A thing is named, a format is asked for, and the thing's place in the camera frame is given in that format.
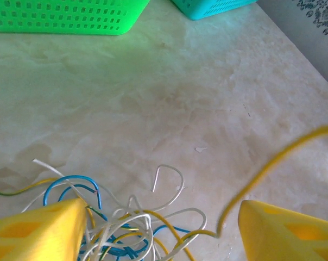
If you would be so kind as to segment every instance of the plastic basket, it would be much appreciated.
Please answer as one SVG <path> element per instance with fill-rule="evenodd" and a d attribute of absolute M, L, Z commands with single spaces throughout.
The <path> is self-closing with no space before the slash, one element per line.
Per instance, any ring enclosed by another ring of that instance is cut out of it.
<path fill-rule="evenodd" d="M 0 0 L 0 32 L 123 34 L 149 0 Z"/>
<path fill-rule="evenodd" d="M 172 0 L 190 19 L 197 20 L 255 3 L 257 0 Z"/>

